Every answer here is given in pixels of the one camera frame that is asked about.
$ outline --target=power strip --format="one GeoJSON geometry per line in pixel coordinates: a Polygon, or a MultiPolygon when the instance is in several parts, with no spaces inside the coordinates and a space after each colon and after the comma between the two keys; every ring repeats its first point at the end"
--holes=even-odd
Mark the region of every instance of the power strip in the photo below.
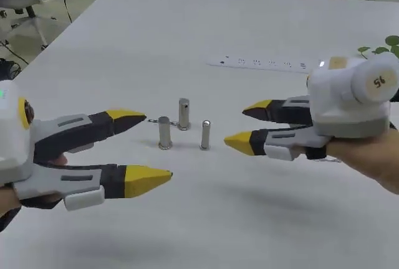
{"type": "Polygon", "coordinates": [[[255,70],[283,71],[308,74],[320,65],[321,60],[293,60],[293,59],[255,59],[225,55],[220,59],[207,62],[208,65],[230,68],[251,68],[255,70]]]}

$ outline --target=green leaf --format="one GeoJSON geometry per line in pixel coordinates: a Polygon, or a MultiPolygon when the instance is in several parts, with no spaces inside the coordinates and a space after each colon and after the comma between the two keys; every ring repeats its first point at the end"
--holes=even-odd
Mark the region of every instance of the green leaf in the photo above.
{"type": "Polygon", "coordinates": [[[358,48],[357,50],[358,50],[360,53],[363,53],[363,52],[366,52],[368,49],[370,49],[370,47],[361,47],[361,48],[358,48]]]}
{"type": "Polygon", "coordinates": [[[391,52],[399,58],[399,46],[393,46],[391,52]]]}
{"type": "Polygon", "coordinates": [[[375,54],[381,54],[382,52],[389,52],[389,50],[385,47],[378,47],[375,49],[375,54]]]}
{"type": "Polygon", "coordinates": [[[390,35],[385,39],[385,43],[388,46],[397,46],[399,45],[399,37],[397,35],[390,35]]]}

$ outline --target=yellow fingertip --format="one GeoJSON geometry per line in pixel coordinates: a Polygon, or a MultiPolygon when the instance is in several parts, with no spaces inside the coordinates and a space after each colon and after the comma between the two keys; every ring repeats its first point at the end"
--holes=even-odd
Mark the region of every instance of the yellow fingertip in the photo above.
{"type": "Polygon", "coordinates": [[[255,156],[251,144],[249,143],[251,135],[252,131],[241,132],[236,135],[226,137],[224,139],[224,143],[226,143],[229,147],[236,149],[237,151],[240,151],[244,154],[247,154],[249,156],[255,156]]]}
{"type": "Polygon", "coordinates": [[[19,114],[19,119],[21,120],[21,124],[24,127],[25,130],[29,129],[29,122],[27,120],[26,112],[25,112],[25,98],[19,98],[18,99],[18,114],[19,114]]]}
{"type": "Polygon", "coordinates": [[[125,175],[125,197],[140,196],[166,182],[172,172],[141,165],[128,165],[125,175]]]}
{"type": "Polygon", "coordinates": [[[251,105],[250,107],[245,108],[244,111],[248,111],[248,110],[255,109],[255,108],[266,108],[271,102],[272,102],[272,100],[260,101],[260,102],[257,102],[255,104],[251,105]]]}
{"type": "Polygon", "coordinates": [[[107,110],[105,111],[108,115],[113,119],[116,120],[118,118],[123,118],[124,116],[145,116],[144,113],[132,111],[132,110],[107,110]]]}

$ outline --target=chair leg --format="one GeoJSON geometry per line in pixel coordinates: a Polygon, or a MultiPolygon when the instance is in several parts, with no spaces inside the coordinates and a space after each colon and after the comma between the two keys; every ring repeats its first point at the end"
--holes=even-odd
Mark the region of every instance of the chair leg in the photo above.
{"type": "Polygon", "coordinates": [[[35,18],[33,18],[32,20],[33,20],[33,26],[35,27],[37,33],[39,34],[39,36],[40,36],[40,38],[41,38],[41,40],[42,40],[42,44],[43,44],[43,45],[42,45],[42,50],[43,50],[43,49],[47,48],[47,46],[49,45],[49,43],[47,43],[47,40],[46,40],[46,38],[44,37],[44,34],[43,34],[43,32],[42,32],[42,30],[41,30],[41,28],[40,28],[39,19],[35,17],[35,18]]]}

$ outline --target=metal chain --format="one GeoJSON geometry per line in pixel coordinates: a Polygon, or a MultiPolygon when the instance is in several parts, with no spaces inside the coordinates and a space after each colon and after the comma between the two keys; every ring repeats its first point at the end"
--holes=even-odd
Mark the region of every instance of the metal chain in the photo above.
{"type": "Polygon", "coordinates": [[[338,160],[338,159],[335,159],[335,158],[333,158],[333,159],[324,158],[324,159],[313,160],[313,161],[315,161],[315,162],[336,162],[336,163],[342,163],[341,160],[338,160]]]}
{"type": "MultiPolygon", "coordinates": [[[[147,122],[153,123],[153,124],[158,124],[158,123],[159,123],[158,120],[147,120],[147,122]]],[[[178,122],[177,122],[177,121],[170,121],[170,122],[169,122],[169,125],[171,125],[171,126],[177,126],[177,125],[178,125],[178,122]]]]}

